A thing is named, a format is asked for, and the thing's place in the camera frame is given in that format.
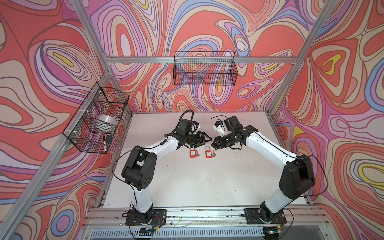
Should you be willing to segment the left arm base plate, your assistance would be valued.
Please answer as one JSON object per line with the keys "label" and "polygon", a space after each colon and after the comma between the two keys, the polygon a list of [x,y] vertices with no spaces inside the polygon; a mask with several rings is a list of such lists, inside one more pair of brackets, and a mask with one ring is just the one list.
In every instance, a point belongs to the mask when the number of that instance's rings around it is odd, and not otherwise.
{"label": "left arm base plate", "polygon": [[123,213],[122,217],[126,218],[126,226],[162,226],[166,223],[166,209],[150,209],[143,214],[135,209]]}

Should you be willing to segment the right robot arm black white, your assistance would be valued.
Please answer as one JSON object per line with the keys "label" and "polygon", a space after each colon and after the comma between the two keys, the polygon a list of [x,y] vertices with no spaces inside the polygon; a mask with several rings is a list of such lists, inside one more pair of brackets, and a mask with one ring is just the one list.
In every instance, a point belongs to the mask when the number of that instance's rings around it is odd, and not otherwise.
{"label": "right robot arm black white", "polygon": [[285,150],[266,138],[258,129],[248,125],[244,127],[236,116],[216,121],[214,130],[219,133],[212,148],[219,150],[232,148],[239,143],[262,154],[281,172],[279,187],[261,203],[258,215],[261,222],[269,224],[283,208],[288,206],[316,183],[310,157],[297,155]]}

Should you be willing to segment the red padlock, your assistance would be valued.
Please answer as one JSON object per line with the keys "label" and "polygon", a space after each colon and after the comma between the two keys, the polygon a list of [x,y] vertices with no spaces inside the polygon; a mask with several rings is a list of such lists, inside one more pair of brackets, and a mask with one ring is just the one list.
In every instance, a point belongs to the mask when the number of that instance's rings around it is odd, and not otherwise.
{"label": "red padlock", "polygon": [[192,147],[190,149],[190,158],[198,158],[200,154],[198,153],[197,149],[195,147]]}
{"label": "red padlock", "polygon": [[210,146],[206,146],[206,148],[205,148],[205,156],[206,156],[206,159],[211,159],[211,158],[215,158],[217,155],[211,149]]}

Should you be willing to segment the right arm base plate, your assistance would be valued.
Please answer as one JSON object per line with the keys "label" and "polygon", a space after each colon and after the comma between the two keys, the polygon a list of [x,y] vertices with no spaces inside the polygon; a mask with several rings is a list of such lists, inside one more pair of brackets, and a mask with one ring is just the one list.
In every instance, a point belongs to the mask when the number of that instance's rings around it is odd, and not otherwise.
{"label": "right arm base plate", "polygon": [[247,224],[285,225],[287,223],[283,209],[277,213],[270,213],[264,208],[246,208],[241,217],[246,218]]}

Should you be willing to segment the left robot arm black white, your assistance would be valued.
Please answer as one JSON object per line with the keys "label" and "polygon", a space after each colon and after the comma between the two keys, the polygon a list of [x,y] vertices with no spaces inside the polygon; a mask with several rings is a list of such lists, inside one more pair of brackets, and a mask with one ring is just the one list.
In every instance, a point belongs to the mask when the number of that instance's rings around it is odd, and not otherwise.
{"label": "left robot arm black white", "polygon": [[130,155],[122,169],[122,177],[131,186],[135,197],[135,204],[127,216],[129,224],[146,225],[157,218],[148,190],[154,178],[157,160],[181,147],[195,149],[212,140],[199,130],[200,124],[193,118],[193,110],[183,112],[176,127],[165,134],[163,140],[147,147],[135,146],[129,151]]}

